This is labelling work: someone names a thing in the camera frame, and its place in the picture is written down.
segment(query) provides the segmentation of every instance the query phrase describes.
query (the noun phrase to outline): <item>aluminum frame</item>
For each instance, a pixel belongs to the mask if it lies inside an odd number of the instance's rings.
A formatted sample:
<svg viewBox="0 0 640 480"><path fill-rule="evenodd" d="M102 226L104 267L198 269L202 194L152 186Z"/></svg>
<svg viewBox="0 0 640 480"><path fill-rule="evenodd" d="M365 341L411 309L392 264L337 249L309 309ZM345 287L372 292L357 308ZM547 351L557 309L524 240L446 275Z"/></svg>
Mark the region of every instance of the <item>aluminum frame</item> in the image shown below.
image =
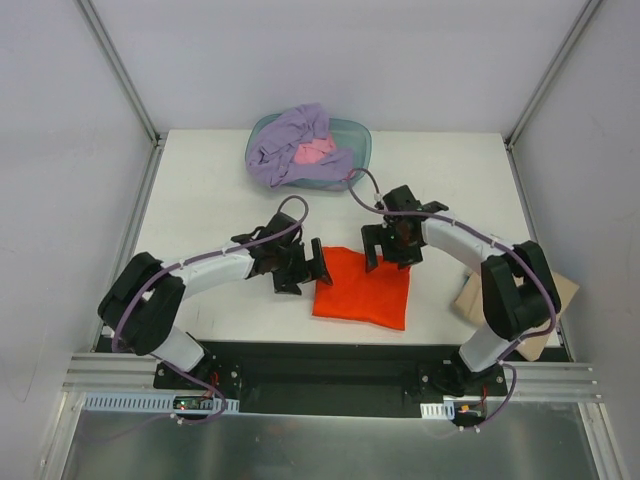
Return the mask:
<svg viewBox="0 0 640 480"><path fill-rule="evenodd" d="M506 142L509 154L603 2L604 0L586 1L509 135ZM113 279L121 271L135 249L166 134L160 135L156 131L92 1L75 0L75 3L94 34L99 50L112 68L116 80L122 87L123 94L138 116L153 147L135 206L129 218L126 234L114 263L111 275ZM516 162L511 155L509 158L527 224L532 237L535 238L535 224L526 201L526 193L520 182ZM41 458L36 477L41 480L53 480L61 477L80 412L86 399L86 392L126 391L152 395L158 392L153 389L152 385L155 363L155 360L151 358L127 354L80 353L74 355L62 386L63 394L54 426L47 434L45 444L48 445L48 449ZM580 363L513 362L513 365L519 373L513 401L577 403L600 477L607 480L629 478L612 434L606 407L603 403L603 395L600 392L600 384L593 367Z"/></svg>

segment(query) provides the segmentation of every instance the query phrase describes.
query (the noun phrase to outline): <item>plastic tub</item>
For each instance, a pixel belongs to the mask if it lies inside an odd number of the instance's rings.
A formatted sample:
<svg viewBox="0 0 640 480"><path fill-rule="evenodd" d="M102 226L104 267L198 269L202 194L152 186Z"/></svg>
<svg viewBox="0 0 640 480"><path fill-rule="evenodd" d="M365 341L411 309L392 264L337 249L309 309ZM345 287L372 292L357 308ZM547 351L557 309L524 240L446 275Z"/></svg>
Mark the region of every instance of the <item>plastic tub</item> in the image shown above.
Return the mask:
<svg viewBox="0 0 640 480"><path fill-rule="evenodd" d="M273 115L267 115L260 119L253 127L249 142L247 142L247 150L245 152L245 162L249 156L249 147L252 145L254 138L264 127L273 122L280 116L279 113ZM333 135L333 140L339 148L351 148L353 150L353 167L354 168L368 168L369 159L371 157L371 133L364 125L358 122L352 122L351 120L341 120L339 118L331 118L329 120L329 131ZM353 182L356 182L364 175L362 172L358 172L353 177ZM299 188L311 188L315 190L333 190L343 191L347 189L346 182L334 182L325 180L307 180L304 178L295 180L286 185L299 187Z"/></svg>

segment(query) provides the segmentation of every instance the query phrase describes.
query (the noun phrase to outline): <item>purple cable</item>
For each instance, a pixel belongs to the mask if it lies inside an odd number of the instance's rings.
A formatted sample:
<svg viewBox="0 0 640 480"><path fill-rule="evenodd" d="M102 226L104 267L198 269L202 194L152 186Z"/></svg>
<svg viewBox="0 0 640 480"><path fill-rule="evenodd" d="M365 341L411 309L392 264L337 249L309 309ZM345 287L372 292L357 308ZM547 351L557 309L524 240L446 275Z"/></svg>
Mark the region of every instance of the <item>purple cable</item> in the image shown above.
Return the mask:
<svg viewBox="0 0 640 480"><path fill-rule="evenodd" d="M505 252L507 255L509 255L511 258L513 258L518 263L518 265L520 265L520 267L522 267L522 269L527 274L527 276L533 281L534 285L537 287L537 289L540 291L540 294L544 298L545 303L547 304L547 308L549 309L549 318L550 318L549 327L544 329L544 330L542 330L542 331L540 331L540 332L531 332L531 333L528 333L528 334L525 333L524 335L522 335L520 338L518 338L514 343L512 343L498 357L498 361L499 362L502 362L502 360L504 358L506 358L506 356L509 355L509 353L511 353L518 346L519 343L522 343L523 340L526 340L527 338L531 338L531 337L539 337L539 336L547 335L547 334L553 332L553 330L556 327L556 310L555 310L555 307L553 306L553 302L551 301L551 297L549 296L549 294L545 290L545 288L542 285L542 282L540 281L540 279L536 276L536 274L533 272L533 270L531 270L531 268L529 268L529 265L527 265L525 263L525 261L522 260L522 258L520 258L509 247L507 247L506 245L504 245L502 243L496 242L494 239L492 239L490 237L487 237L483 233L477 231L476 229L470 227L469 225L467 225L465 223L458 222L456 220L455 224L454 224L454 219L449 218L449 217L445 217L443 215L438 215L436 213L418 212L418 211L416 211L416 212L392 212L392 211L389 211L389 210L378 210L377 208L370 207L369 205L364 203L360 199L360 197L358 197L356 192L353 190L353 185L351 184L351 178L353 177L353 174L355 172L358 172L358 171L366 173L369 176L369 178L371 178L373 180L373 185L374 185L374 188L376 190L376 194L377 195L380 194L380 189L378 188L377 182L373 178L373 174L371 172L369 172L369 170L367 170L365 168L354 168L353 170L351 170L351 172L349 172L349 175L345 179L346 182L347 182L347 187L349 188L349 192L351 193L351 196L356 201L356 203L358 203L358 205L363 207L365 210L368 210L368 211L373 212L373 213L377 213L378 215L420 216L420 217L433 218L435 220L442 220L442 221L447 222L447 223L449 223L451 225L459 227L462 230L464 230L465 232L470 233L474 237L482 240L483 242L486 242L489 245L493 245L498 250L500 250L502 252ZM509 388L509 391L507 392L507 395L505 396L505 398L502 401L502 403L498 406L498 408L496 408L496 410L491 415L489 415L482 422L481 425L486 424L489 420L492 420L493 418L496 417L496 415L498 415L500 412L502 412L502 410L504 410L504 408L507 406L507 404L511 400L511 397L513 396L513 392L515 391L516 382L518 380L518 374L516 373L515 367L513 367L512 365L506 364L506 363L503 363L502 366L503 367L507 367L513 373L513 380L511 382L511 387Z"/></svg>
<svg viewBox="0 0 640 480"><path fill-rule="evenodd" d="M353 197L353 199L358 203L358 205L360 205L361 207L363 207L364 209L373 212L373 213L377 213L378 215L392 215L392 216L413 216L413 217L426 217L426 218L433 218L435 220L441 220L443 222L447 222L451 225L454 225L454 219L453 218L449 218L449 217L445 217L444 215L438 215L437 213L427 213L427 212L392 212L389 210L378 210L377 208L374 207L370 207L369 205L367 205L366 203L364 203L360 197L358 197L358 195L356 194L356 192L353 190L353 185L351 184L351 178L353 176L354 172L366 172L369 177L373 177L373 175L371 174L371 172L369 172L368 170L364 169L364 168L354 168L350 173L349 176L346 178L347 181L347 186L349 187L349 192L351 193L351 196ZM376 193L379 194L380 190L378 189L377 183L375 183L374 181L374 186L376 189ZM553 306L553 302L551 301L551 297L549 296L549 293L545 290L544 285L542 285L542 282L540 281L540 279L536 276L536 274L533 272L533 270L531 270L531 268L529 267L529 265L526 264L526 262L524 260L522 260L522 258L520 258L513 250L511 250L509 247L507 247L506 245L500 243L500 242L496 242L495 239L487 237L486 235L484 235L483 233L477 231L475 228L459 222L457 220L455 220L455 226L461 228L462 230L464 230L467 233L470 233L471 235L473 235L474 237L482 240L485 243L488 243L489 245L493 245L495 248L497 248L498 250L506 253L507 255L509 255L511 258L513 258L518 265L520 265L520 267L522 268L522 270L524 270L524 272L527 274L527 276L531 279L531 281L533 282L533 284L536 286L536 288L540 291L540 294L542 295L542 298L544 299L547 308L549 309L549 318L550 318L550 322L549 322L549 326L547 328L545 328L544 330L541 330L539 332L530 332L530 333L525 333L523 334L520 338L518 338L513 344L511 344L507 350L500 356L500 360L503 360L504 358L506 358L506 356L511 353L517 346L519 343L522 343L524 340L526 340L527 338L532 338L532 337L541 337L544 335L547 335L551 332L554 331L554 329L556 328L556 309Z"/></svg>
<svg viewBox="0 0 640 480"><path fill-rule="evenodd" d="M302 202L302 205L304 206L304 213L302 214L302 217L300 218L300 220L298 220L296 223L294 223L290 227L285 228L281 232L274 233L273 235L269 235L268 237L261 238L260 240L253 240L253 241L251 241L249 243L245 243L244 245L237 245L235 247L231 247L231 248L226 250L226 253L233 253L233 252L237 252L238 250L243 250L243 249L255 247L257 245L261 245L263 243L270 242L271 240L275 240L276 238L282 237L283 235L286 235L286 234L288 234L290 232L293 232L294 230L300 228L302 226L302 223L307 218L307 215L309 214L309 204L307 203L307 201L304 198L302 198L299 195L290 195L290 196L288 196L287 198L285 198L282 201L282 203L278 207L278 212L280 212L282 210L282 207L284 207L284 205L287 202L289 202L290 200L293 200L293 199L300 200L300 202ZM118 322L118 325L116 326L113 338L111 339L111 350L113 352L115 352L115 353L118 353L118 352L122 351L120 349L120 346L118 345L118 340L120 340L120 336L122 335L122 330L124 330L124 326L126 325L127 321L129 320L129 317L131 316L131 312L133 312L133 309L136 307L136 305L138 304L138 302L142 298L142 295L144 295L145 292L147 292L151 288L151 286L158 281L158 279L160 279L161 277L167 275L168 273L171 273L172 271L174 271L174 270L176 270L176 269L178 269L178 268L180 268L182 266L191 265L191 264L194 264L196 262L201 262L202 260L207 260L207 259L213 258L213 257L218 257L218 256L220 256L222 254L223 254L222 250L214 250L212 252L202 253L200 255L196 255L194 257L186 259L183 264L174 263L173 265L169 265L168 267L163 268L158 273L153 275L149 280L147 280L144 283L144 285L142 285L140 290L138 290L138 292L133 296L133 299L131 299L131 302L129 303L129 305L127 305L127 308L125 309L124 313L122 314L122 317L120 318L120 321Z"/></svg>
<svg viewBox="0 0 640 480"><path fill-rule="evenodd" d="M178 262L178 263L174 263L172 265L169 265L168 267L163 268L158 273L153 275L149 280L147 280L144 283L144 285L142 285L142 287L140 287L140 290L138 290L138 292L133 296L133 299L131 299L131 302L129 303L129 305L127 305L127 308L125 309L124 313L122 314L122 317L120 318L120 321L118 322L118 325L116 326L116 329L115 329L114 334L113 334L113 338L111 339L111 350L113 352L115 352L115 353L123 351L120 348L120 345L118 344L118 340L120 340L120 337L122 335L122 330L124 329L127 321L129 320L129 317L131 316L131 313L133 312L133 309L135 308L135 306L138 304L138 302L142 298L142 295L144 295L144 293L147 292L158 281L158 279L160 279L161 277L171 273L174 270L177 270L178 268L181 268L182 266L187 266L187 265L194 264L196 262L200 262L202 260L207 260L209 258L218 257L220 255L223 255L224 253L233 253L233 252L236 252L238 250L255 247L257 245L261 245L263 243L270 242L271 240L275 240L276 238L282 237L283 235L287 235L288 233L293 232L294 230L297 230L298 228L300 228L302 226L302 223L307 218L307 215L309 214L309 204L306 202L306 200L304 198L302 198L299 195L290 195L290 196L288 196L278 206L278 212L282 211L282 208L285 206L285 204L287 204L290 200L293 200L293 199L299 200L302 203L302 205L304 207L304 212L302 214L302 217L300 217L300 219L298 221L296 221L296 223L294 223L293 225L285 228L281 232L274 233L273 235L269 235L268 237L261 238L260 240L253 240L253 241L245 243L243 245L237 245L235 247L228 248L224 252L222 250L214 250L212 252L196 255L195 257L188 258L182 264L180 264ZM199 425L199 424L203 424L203 423L209 423L209 422L212 422L212 421L216 420L217 418L219 418L220 415L222 415L225 412L225 410L227 409L227 399L224 397L224 395L222 395L222 393L218 389L216 389L213 385L208 385L205 382L203 382L201 380L198 380L197 378L189 375L187 372L184 372L184 371L180 370L178 367L176 367L175 365L173 365L173 364L171 364L171 363L169 363L167 361L165 361L165 364L169 368L171 368L173 371L175 371L179 375L182 375L184 378L189 380L190 382L193 382L193 383L195 383L197 385L200 385L200 386L204 387L205 389L210 391L213 394L213 396L217 396L222 400L222 408L220 409L220 411L218 411L218 412L216 412L216 413L214 413L212 415L209 415L209 416L207 416L206 418L204 418L202 420L187 420L187 419L183 418L182 419L182 423L184 423L186 425ZM112 437L104 438L104 439L89 438L89 440L94 441L94 442L98 442L98 443L110 442L112 440L116 440L116 439L118 439L120 437L128 435L129 433L134 432L134 431L136 431L138 429L144 428L147 425L149 425L150 423L155 422L156 420L160 420L161 418L170 418L170 416L171 415L167 415L167 414L164 414L164 413L161 414L161 415L155 415L155 416L153 416L151 418L148 418L147 420L145 420L144 422L140 423L139 425L136 425L135 427L130 428L128 430L125 430L124 432L118 433L117 435L114 435Z"/></svg>

